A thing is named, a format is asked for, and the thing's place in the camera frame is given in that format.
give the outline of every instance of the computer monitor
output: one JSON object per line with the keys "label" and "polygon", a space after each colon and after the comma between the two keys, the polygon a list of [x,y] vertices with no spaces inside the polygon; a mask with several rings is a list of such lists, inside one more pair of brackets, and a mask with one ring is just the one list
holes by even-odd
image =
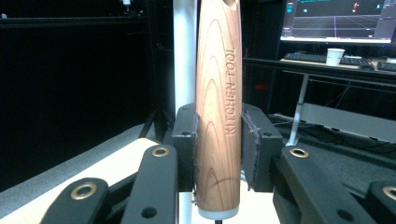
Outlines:
{"label": "computer monitor", "polygon": [[280,39],[394,43],[396,0],[286,0]]}

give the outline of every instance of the keyboard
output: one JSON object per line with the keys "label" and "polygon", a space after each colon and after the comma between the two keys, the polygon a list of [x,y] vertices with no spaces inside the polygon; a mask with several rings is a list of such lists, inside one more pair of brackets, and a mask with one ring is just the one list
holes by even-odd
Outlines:
{"label": "keyboard", "polygon": [[[295,54],[287,53],[284,57],[286,60],[301,61],[301,62],[311,62],[311,63],[326,63],[326,55],[317,54]],[[367,59],[356,59],[356,58],[341,58],[340,64],[343,65],[369,65]]]}
{"label": "keyboard", "polygon": [[396,72],[396,63],[383,63],[378,62],[376,69],[382,71]]}

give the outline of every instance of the paper cup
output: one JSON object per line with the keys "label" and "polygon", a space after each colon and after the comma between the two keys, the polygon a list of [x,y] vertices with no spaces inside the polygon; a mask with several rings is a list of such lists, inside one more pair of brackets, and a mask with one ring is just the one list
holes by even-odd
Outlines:
{"label": "paper cup", "polygon": [[329,66],[338,66],[344,54],[344,49],[327,49],[326,64]]}

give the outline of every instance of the gray metal leg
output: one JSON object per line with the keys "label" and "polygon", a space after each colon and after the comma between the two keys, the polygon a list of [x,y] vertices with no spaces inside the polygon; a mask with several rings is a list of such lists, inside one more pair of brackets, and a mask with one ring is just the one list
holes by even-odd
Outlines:
{"label": "gray metal leg", "polygon": [[293,119],[293,125],[291,126],[291,133],[290,133],[290,138],[286,146],[295,146],[297,144],[297,131],[298,131],[298,125],[300,123],[300,116],[301,112],[303,110],[303,104],[304,104],[304,98],[305,98],[305,92],[306,92],[306,87],[308,85],[308,79],[309,75],[305,74],[304,79],[303,79],[303,84],[301,86],[300,90],[300,96],[297,102],[296,106],[296,112],[294,113],[294,119]]}

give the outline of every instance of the black desk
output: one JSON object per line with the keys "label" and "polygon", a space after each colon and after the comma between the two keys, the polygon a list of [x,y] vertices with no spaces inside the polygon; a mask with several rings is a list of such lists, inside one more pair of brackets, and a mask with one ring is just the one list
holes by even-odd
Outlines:
{"label": "black desk", "polygon": [[296,61],[272,61],[244,58],[244,64],[259,65],[282,70],[287,73],[303,75],[303,84],[297,102],[290,139],[287,145],[296,145],[296,136],[300,120],[317,123],[336,128],[345,132],[360,134],[377,138],[379,140],[395,143],[396,121],[332,109],[325,106],[312,105],[304,102],[305,91],[310,77],[326,77],[359,83],[368,83],[378,86],[396,88],[396,73],[386,71],[367,71],[358,69],[357,66],[328,66],[320,63],[305,63]]}

